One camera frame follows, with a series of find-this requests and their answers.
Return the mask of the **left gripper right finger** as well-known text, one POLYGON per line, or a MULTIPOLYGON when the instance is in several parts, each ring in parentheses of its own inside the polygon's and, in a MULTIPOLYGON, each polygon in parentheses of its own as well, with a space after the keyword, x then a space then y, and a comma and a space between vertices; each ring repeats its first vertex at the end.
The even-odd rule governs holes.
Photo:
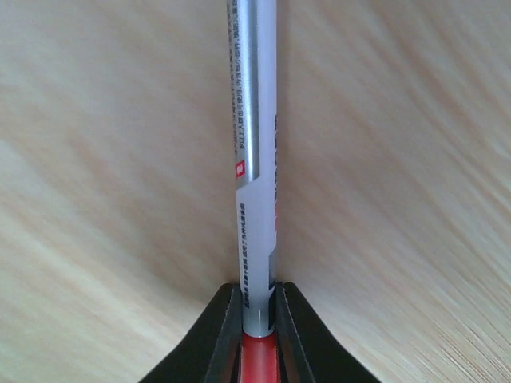
POLYGON ((275 292, 282 382, 379 382, 335 339, 294 283, 279 282, 275 292))

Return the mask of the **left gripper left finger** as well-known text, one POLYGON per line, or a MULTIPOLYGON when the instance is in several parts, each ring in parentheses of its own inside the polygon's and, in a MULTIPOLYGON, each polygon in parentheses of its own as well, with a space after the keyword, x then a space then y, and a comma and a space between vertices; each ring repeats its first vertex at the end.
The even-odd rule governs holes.
POLYGON ((223 284, 180 343, 141 383, 223 383, 239 380, 241 295, 223 284))

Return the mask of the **red capped marker pen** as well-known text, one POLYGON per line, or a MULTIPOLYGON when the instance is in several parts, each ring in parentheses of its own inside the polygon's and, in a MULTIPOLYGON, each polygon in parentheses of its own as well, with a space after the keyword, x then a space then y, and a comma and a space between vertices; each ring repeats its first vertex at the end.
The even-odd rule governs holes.
POLYGON ((277 3, 229 1, 227 16, 242 299, 239 380, 277 382, 277 3))

